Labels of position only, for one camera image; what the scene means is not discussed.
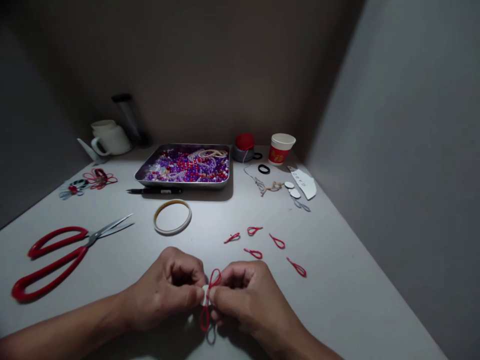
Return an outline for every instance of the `black rubber band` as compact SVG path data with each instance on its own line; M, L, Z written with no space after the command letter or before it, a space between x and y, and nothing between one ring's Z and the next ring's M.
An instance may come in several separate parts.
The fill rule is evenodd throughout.
M258 171L265 175L270 174L270 168L263 164L258 165Z

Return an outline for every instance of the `black marker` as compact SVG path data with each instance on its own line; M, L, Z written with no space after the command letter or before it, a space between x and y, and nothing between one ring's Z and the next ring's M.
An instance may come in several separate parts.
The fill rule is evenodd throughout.
M182 189L176 187L146 187L143 189L128 189L130 194L181 194Z

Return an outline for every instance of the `red cord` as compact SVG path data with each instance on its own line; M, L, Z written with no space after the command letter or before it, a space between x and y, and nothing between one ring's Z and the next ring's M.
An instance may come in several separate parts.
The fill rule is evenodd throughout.
M300 265L292 262L288 257L286 258L290 264L293 265L293 267L295 268L296 272L299 273L301 276L303 276L304 278L307 277L307 272L305 271L305 269L303 267L301 267Z
M212 279L214 278L215 272L218 271L218 277L216 278L215 282L212 283ZM206 290L206 299L205 299L205 305L203 306L203 310L200 313L200 327L203 330L204 333L207 332L207 330L210 327L210 313L209 313L209 302L210 302L210 289L213 288L214 286L217 286L220 284L220 278L221 278L222 273L220 272L219 269L215 269L211 272L210 276L210 283L208 285L208 289ZM206 314L206 325L204 326L204 314Z
M101 190L106 185L117 183L119 181L116 177L114 177L112 173L105 173L102 168L93 168L91 172L85 172L83 174L83 177L87 180L89 184L94 184L90 186L90 189L97 190Z
M257 258L258 260L261 260L264 257L262 253L257 250L248 250L248 249L243 249L243 250L245 250L247 253L250 253L254 258Z
M233 240L239 240L239 239L240 239L240 233L237 232L234 235L230 235L230 238L227 241L224 241L223 243L226 244L226 243L231 242Z
M250 227L246 230L246 232L248 233L248 235L253 236L253 235L255 235L255 233L256 233L258 230L260 230L260 229L263 229L263 227L250 226Z
M285 243L280 240L280 239L277 239L276 237L273 237L271 233L268 233L268 235L270 235L270 237L273 239L273 241L275 242L275 245L277 245L280 249L285 249Z

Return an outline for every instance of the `red paper cup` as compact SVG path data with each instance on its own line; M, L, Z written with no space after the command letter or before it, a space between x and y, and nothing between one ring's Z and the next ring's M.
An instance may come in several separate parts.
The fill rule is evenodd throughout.
M297 139L292 135L278 133L271 136L270 153L268 154L268 162L274 166L283 164L290 149Z

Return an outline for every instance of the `white bangle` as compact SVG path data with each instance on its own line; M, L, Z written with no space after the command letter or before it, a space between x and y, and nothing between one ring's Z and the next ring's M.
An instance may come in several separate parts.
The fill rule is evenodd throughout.
M173 229L173 230L162 230L160 229L158 226L157 226L157 218L159 217L159 214L160 212L165 209L167 206L170 206L170 205L173 205L173 204L182 204L182 205L185 205L188 209L188 216L185 220L185 222L180 225L179 227L177 227L176 229ZM170 200L170 201L167 201L166 203L164 203L162 206L160 206L156 211L155 211L155 215L153 215L153 226L155 227L155 230L159 233L159 234L162 234L162 235L165 235L165 236L171 236L171 235L175 235L175 234L178 234L180 233L181 231L183 231L190 223L190 220L192 220L192 209L190 208L190 206L183 200L180 200L180 199L173 199L173 200Z

